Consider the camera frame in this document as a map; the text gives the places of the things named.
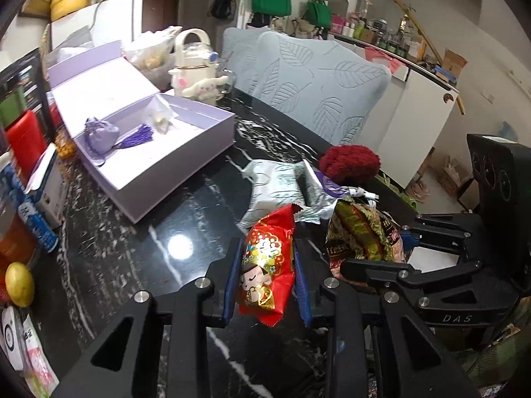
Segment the red cartoon snack packet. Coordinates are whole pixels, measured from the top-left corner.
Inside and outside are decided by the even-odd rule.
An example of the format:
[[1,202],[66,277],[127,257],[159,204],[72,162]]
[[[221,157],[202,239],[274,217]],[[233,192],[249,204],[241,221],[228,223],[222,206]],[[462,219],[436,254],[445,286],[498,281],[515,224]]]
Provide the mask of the red cartoon snack packet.
[[239,313],[251,314],[268,327],[283,318],[295,280],[294,215],[289,204],[259,219],[248,232],[241,260]]

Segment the gold patterned snack packet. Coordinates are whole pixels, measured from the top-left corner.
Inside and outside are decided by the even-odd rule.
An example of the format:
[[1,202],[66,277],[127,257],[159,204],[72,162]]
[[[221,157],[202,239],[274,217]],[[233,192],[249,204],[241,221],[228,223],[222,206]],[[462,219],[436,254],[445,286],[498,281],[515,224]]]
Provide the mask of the gold patterned snack packet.
[[336,203],[325,246],[330,270],[337,279],[343,279],[340,266],[349,259],[406,262],[400,228],[394,221],[376,207],[349,197]]

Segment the silver purple foil packet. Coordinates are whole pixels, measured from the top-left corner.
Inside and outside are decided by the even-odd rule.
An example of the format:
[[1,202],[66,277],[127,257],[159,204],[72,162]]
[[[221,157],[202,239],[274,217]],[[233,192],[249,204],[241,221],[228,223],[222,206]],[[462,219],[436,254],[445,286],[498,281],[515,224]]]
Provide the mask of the silver purple foil packet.
[[339,186],[305,159],[298,162],[296,170],[302,178],[306,205],[319,219],[330,220],[337,201],[353,194],[349,187]]

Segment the dark red fluffy yarn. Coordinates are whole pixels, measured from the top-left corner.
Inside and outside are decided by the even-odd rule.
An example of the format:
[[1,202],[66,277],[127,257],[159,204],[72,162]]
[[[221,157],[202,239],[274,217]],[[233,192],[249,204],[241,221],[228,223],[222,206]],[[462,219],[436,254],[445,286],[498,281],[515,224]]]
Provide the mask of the dark red fluffy yarn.
[[370,181],[380,166],[380,157],[370,148],[359,145],[330,147],[319,162],[320,171],[339,185]]

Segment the lavender drawstring pouch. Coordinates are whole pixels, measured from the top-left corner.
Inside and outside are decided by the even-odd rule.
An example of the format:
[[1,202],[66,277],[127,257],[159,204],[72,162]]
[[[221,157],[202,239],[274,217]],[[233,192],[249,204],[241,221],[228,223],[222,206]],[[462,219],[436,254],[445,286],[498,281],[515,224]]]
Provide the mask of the lavender drawstring pouch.
[[153,140],[154,130],[142,123],[132,134],[120,139],[120,128],[108,121],[89,118],[85,122],[84,141],[97,167],[102,167],[107,156],[120,149],[137,147]]

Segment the clear plastic zip bag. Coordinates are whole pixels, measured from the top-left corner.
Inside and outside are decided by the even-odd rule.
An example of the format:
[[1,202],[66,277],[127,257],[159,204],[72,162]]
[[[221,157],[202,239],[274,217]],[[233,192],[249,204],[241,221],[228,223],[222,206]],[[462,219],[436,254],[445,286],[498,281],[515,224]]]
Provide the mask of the clear plastic zip bag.
[[174,125],[177,114],[173,112],[170,104],[158,95],[151,99],[147,106],[147,121],[156,132],[167,134]]

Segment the open lavender gift box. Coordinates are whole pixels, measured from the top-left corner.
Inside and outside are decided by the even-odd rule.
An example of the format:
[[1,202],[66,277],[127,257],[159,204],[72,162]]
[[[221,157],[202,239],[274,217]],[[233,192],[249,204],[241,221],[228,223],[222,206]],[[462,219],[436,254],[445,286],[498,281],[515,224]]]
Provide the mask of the open lavender gift box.
[[[234,143],[234,113],[162,94],[122,56],[117,41],[58,62],[48,82],[87,171],[133,223]],[[141,128],[151,128],[152,137],[98,154],[90,120],[109,124],[115,144]]]

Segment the blue leaf cushion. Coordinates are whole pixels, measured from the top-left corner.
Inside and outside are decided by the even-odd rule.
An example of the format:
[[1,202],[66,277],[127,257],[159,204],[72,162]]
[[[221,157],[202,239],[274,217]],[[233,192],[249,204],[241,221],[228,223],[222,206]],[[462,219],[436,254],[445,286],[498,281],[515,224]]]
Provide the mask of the blue leaf cushion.
[[230,27],[223,33],[221,52],[223,67],[234,73],[235,87],[244,93],[251,94],[257,85],[258,39],[269,31],[267,27],[259,29]]
[[336,41],[263,33],[249,93],[336,145],[352,145],[392,74]]

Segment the cardboard box on counter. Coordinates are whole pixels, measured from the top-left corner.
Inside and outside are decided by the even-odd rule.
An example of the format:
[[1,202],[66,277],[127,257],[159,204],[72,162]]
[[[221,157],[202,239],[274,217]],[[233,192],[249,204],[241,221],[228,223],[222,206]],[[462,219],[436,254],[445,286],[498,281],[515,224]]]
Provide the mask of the cardboard box on counter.
[[445,50],[442,68],[446,72],[451,73],[455,78],[460,76],[467,63],[468,61],[463,56],[451,51],[449,48]]

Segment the yellow lemon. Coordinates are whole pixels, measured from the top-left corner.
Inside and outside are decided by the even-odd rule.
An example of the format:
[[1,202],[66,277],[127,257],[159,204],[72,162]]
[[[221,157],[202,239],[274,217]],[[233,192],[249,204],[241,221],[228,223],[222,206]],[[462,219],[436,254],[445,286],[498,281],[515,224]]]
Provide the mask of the yellow lemon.
[[34,298],[33,275],[25,264],[12,262],[5,272],[5,286],[9,298],[18,307],[27,308]]

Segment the white blue medicine box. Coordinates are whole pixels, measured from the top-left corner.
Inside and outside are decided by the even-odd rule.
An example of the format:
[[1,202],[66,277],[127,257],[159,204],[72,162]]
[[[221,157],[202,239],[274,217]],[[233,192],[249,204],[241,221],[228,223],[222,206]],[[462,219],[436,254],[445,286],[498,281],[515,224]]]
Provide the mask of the white blue medicine box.
[[56,145],[50,143],[33,168],[25,193],[52,229],[61,227],[64,220],[67,190],[65,166],[58,156]]

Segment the lower green tote bag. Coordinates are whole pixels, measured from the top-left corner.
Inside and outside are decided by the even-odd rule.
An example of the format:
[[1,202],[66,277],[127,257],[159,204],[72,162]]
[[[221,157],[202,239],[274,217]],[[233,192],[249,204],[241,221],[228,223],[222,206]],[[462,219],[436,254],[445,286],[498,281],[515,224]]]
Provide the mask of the lower green tote bag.
[[311,0],[307,3],[303,19],[315,27],[330,29],[332,13],[322,0]]

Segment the red lidded bottle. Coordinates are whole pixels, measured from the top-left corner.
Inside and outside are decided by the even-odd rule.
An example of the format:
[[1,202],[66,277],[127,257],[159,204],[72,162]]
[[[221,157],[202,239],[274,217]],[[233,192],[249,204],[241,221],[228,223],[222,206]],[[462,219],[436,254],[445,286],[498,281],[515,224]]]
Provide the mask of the red lidded bottle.
[[37,116],[27,110],[7,129],[6,135],[24,179],[29,180],[34,167],[47,149]]

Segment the dark hanging handbag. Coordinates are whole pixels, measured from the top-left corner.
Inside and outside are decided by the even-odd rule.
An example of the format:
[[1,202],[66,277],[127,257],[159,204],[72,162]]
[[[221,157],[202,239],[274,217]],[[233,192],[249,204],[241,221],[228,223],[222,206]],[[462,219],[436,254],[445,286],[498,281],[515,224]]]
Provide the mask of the dark hanging handbag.
[[237,0],[213,0],[211,17],[219,21],[231,22],[236,15]]

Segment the white mini fridge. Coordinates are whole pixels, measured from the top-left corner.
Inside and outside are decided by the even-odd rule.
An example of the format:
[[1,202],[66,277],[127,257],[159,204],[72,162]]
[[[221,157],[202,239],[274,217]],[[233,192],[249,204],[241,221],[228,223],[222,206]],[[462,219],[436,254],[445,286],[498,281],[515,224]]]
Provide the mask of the white mini fridge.
[[51,48],[87,27],[95,46],[118,41],[130,43],[142,33],[143,0],[108,0],[87,6],[51,24]]

